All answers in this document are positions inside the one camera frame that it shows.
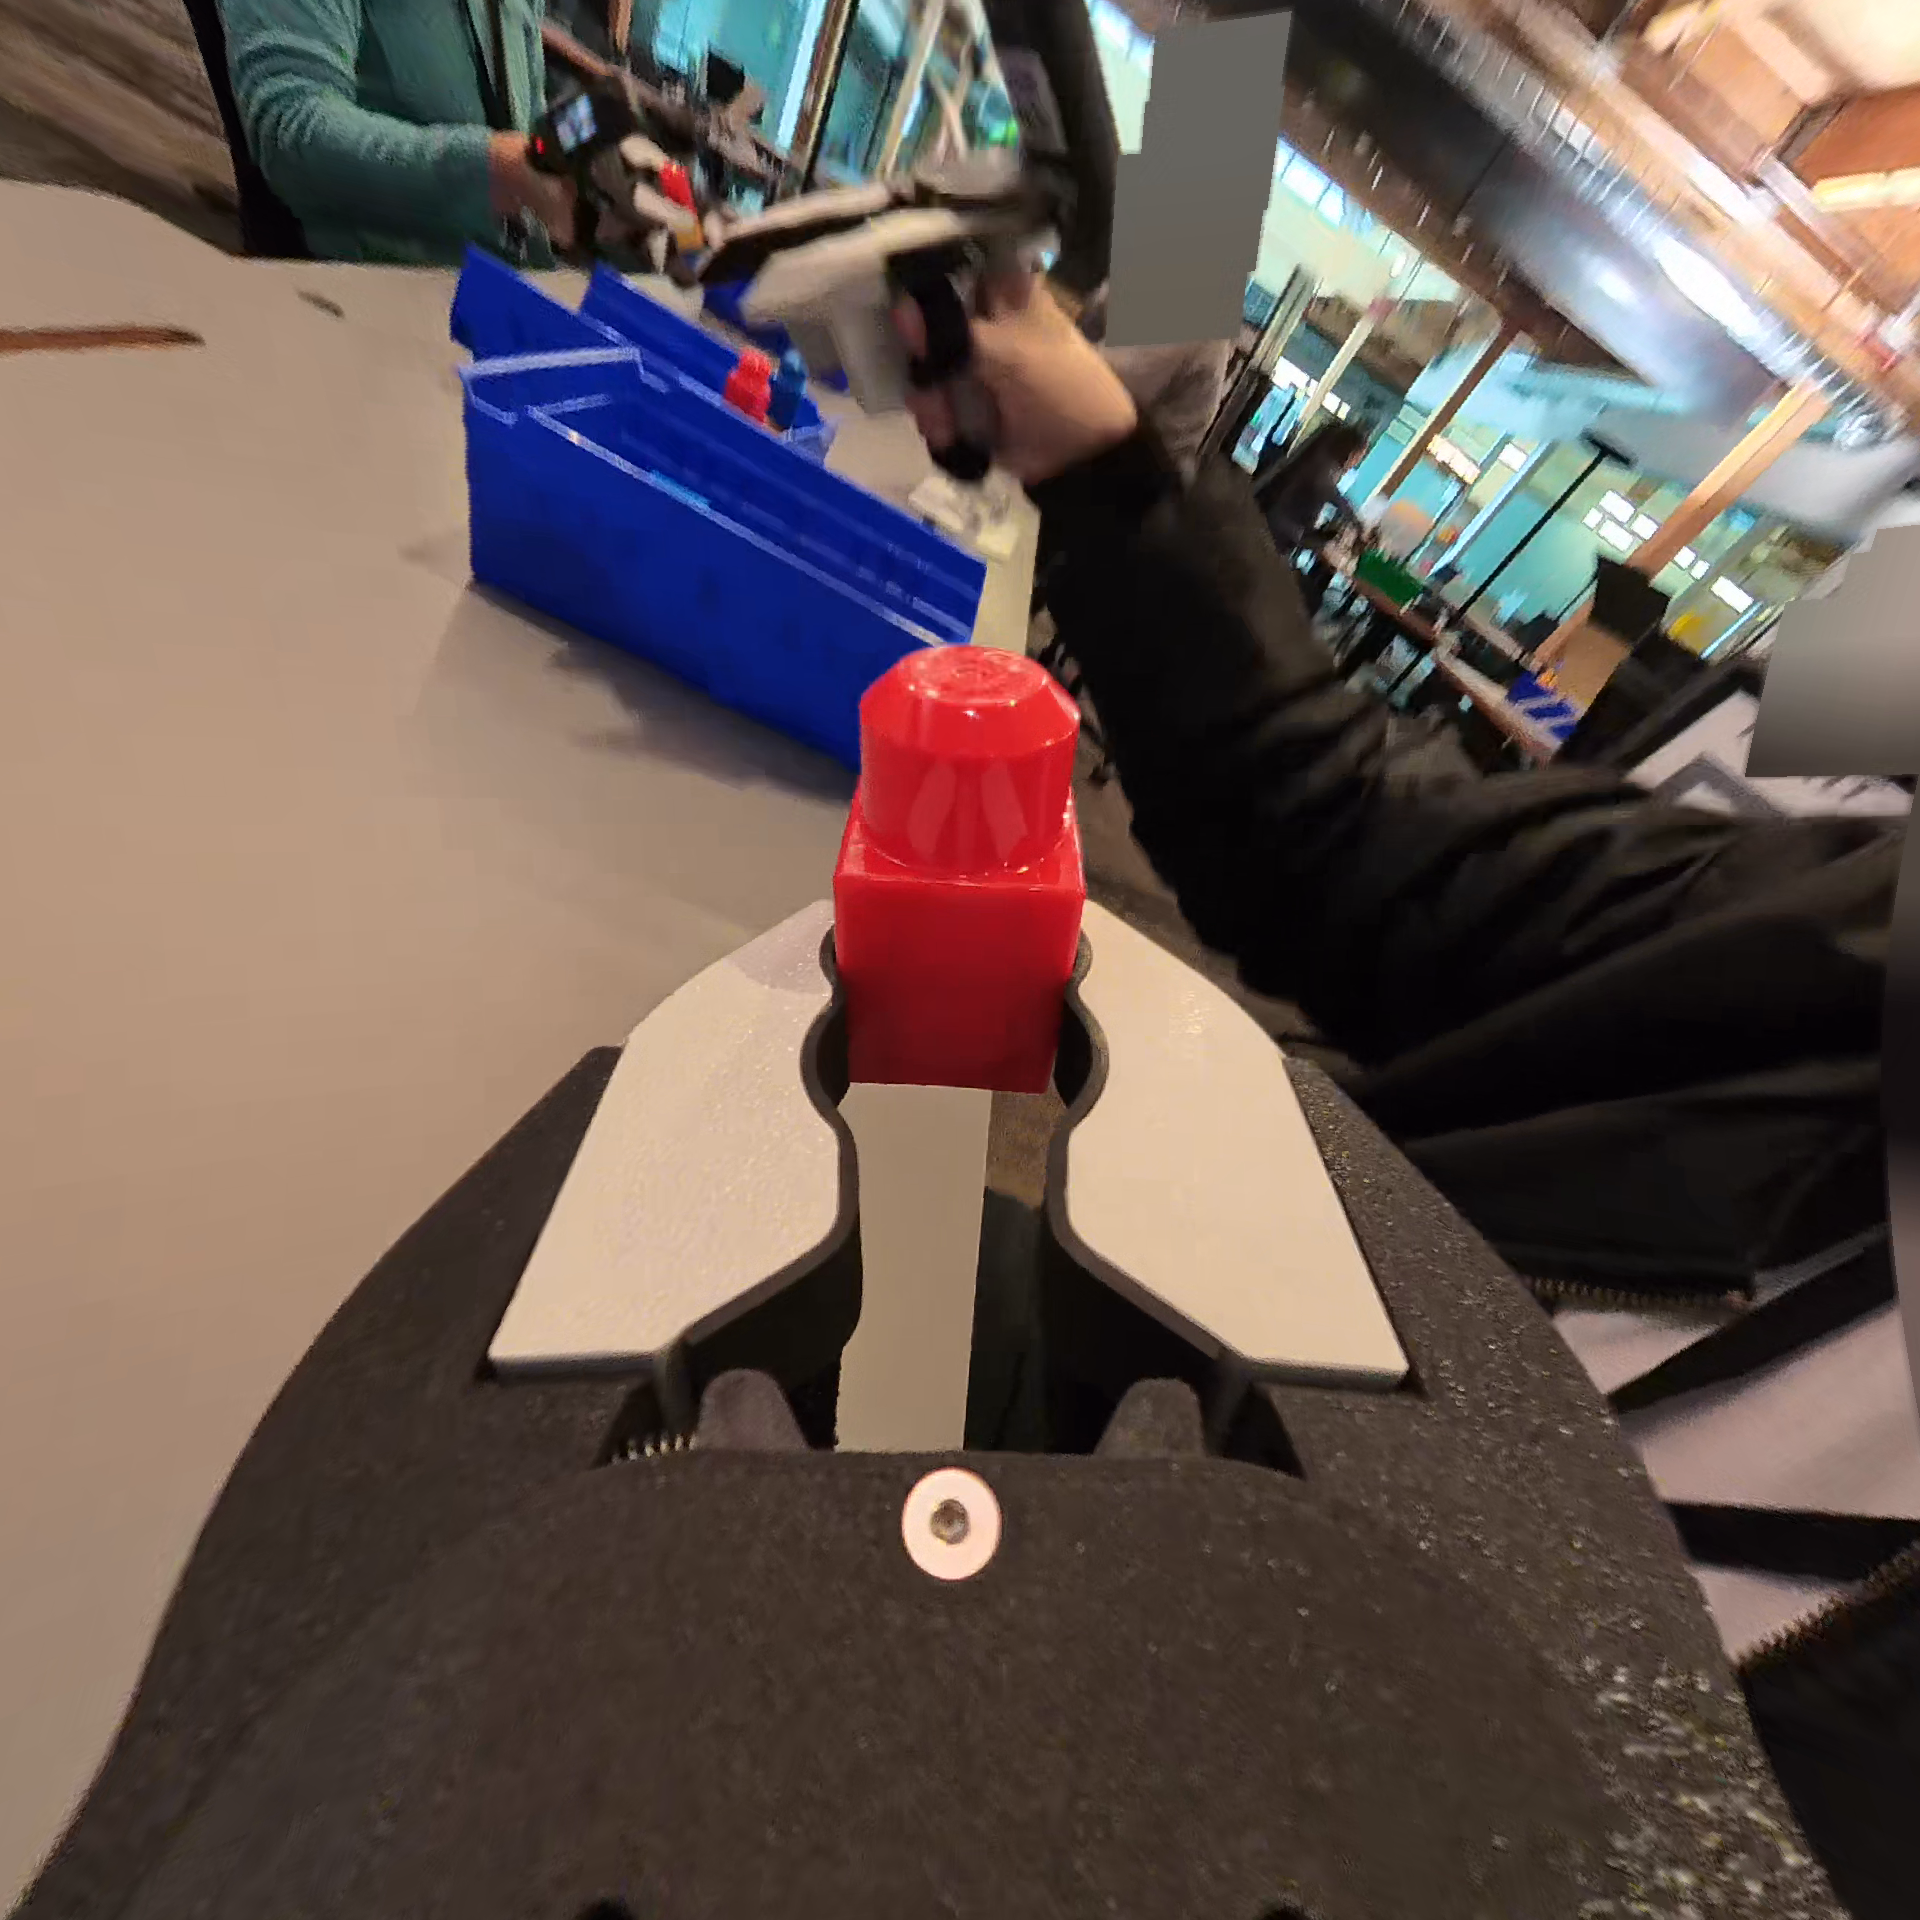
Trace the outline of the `person's black jacket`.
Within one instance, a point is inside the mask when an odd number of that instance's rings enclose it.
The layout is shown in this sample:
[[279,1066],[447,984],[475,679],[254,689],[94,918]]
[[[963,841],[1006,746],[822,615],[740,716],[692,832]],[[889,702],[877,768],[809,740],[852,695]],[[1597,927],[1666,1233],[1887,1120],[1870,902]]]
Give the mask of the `person's black jacket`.
[[[1551,1084],[1515,1102],[1489,1062],[1410,1096],[1395,1078],[1362,1090],[1534,1285],[1617,1421],[1897,1304],[1865,1052],[1646,1093]],[[1690,1570],[1815,1566],[1799,1516],[1665,1506]],[[1916,1914],[1916,1550],[1734,1669],[1842,1906]]]

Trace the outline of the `person's right hand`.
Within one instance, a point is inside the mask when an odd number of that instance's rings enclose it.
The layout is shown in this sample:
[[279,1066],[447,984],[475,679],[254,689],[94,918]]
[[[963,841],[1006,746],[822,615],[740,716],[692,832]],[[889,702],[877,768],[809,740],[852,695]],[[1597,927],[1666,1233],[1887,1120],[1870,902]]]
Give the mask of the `person's right hand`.
[[1133,437],[1137,399],[1034,273],[978,281],[967,317],[959,376],[902,399],[931,453],[983,445],[1030,488]]

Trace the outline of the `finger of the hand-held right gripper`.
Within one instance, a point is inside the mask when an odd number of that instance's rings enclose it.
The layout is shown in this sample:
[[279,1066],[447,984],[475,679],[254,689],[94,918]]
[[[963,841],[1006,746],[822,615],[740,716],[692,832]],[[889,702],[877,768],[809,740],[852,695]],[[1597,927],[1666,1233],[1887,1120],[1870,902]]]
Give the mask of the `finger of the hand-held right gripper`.
[[699,285],[745,285],[777,254],[849,233],[895,205],[891,182],[814,188],[714,225],[698,262]]

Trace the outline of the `slanted wooden beam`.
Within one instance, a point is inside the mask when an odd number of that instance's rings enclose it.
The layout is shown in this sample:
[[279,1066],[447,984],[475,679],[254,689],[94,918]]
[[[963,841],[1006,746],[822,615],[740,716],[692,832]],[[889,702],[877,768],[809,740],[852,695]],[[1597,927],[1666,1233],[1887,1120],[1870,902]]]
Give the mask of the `slanted wooden beam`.
[[1764,410],[1764,417],[1753,423],[1717,465],[1692,487],[1674,513],[1635,546],[1626,565],[1642,578],[1658,580],[1682,549],[1695,549],[1702,529],[1734,508],[1739,495],[1753,488],[1770,465],[1775,465],[1787,448],[1802,440],[1829,410],[1829,398],[1818,384],[1802,382],[1785,389]]

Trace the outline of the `person's white garment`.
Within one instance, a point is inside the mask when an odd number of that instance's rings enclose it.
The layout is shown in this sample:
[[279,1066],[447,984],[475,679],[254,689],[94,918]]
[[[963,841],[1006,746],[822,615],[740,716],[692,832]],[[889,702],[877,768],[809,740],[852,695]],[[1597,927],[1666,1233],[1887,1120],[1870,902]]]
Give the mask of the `person's white garment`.
[[1820,1535],[1811,1570],[1693,1560],[1734,1660],[1916,1550],[1916,1392],[1895,1303],[1741,1378],[1623,1409],[1619,1421],[1659,1500],[1799,1516]]

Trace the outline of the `blue plastic bin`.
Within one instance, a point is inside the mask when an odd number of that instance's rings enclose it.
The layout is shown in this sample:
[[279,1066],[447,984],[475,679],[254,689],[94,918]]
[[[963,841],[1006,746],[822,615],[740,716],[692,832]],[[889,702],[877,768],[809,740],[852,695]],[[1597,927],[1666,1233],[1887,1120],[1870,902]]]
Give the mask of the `blue plastic bin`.
[[482,586],[846,768],[867,687],[972,642],[983,559],[635,349],[460,378]]
[[652,464],[659,444],[684,464],[733,449],[786,448],[826,465],[837,420],[799,384],[789,413],[756,430],[725,399],[740,342],[708,329],[638,279],[597,266],[577,304],[541,276],[470,249],[447,310],[469,353],[465,384],[466,465],[532,461],[547,425],[577,440],[610,444],[628,464]]

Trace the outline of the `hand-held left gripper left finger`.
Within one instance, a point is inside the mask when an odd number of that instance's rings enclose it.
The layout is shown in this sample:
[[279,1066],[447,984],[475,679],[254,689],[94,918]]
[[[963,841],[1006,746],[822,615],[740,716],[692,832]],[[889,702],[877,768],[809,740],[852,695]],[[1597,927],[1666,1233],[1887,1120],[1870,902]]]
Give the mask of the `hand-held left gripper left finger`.
[[862,1308],[833,904],[635,1024],[486,1349],[509,1381],[638,1378],[673,1426],[706,1385],[837,1378]]

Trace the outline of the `person's right forearm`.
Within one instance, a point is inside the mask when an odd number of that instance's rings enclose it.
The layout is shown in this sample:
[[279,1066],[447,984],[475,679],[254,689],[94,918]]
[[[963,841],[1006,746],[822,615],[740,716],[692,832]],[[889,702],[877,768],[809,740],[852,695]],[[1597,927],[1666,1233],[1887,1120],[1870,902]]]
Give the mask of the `person's right forearm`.
[[1475,1062],[1525,1102],[1865,1052],[1884,1135],[1891,825],[1579,769],[1412,775],[1234,468],[1185,480],[1139,430],[1029,494],[1142,852],[1202,941],[1347,1057],[1359,1108],[1362,1084],[1410,1096]]

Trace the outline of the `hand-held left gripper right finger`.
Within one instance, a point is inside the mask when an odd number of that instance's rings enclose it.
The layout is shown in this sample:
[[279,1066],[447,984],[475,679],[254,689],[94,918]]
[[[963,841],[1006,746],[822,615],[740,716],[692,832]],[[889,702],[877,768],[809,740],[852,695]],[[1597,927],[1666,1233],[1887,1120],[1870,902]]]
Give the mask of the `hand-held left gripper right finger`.
[[1187,1382],[1209,1433],[1258,1385],[1389,1393],[1410,1359],[1279,1046],[1090,902],[1063,1004],[1041,1304],[1061,1376]]

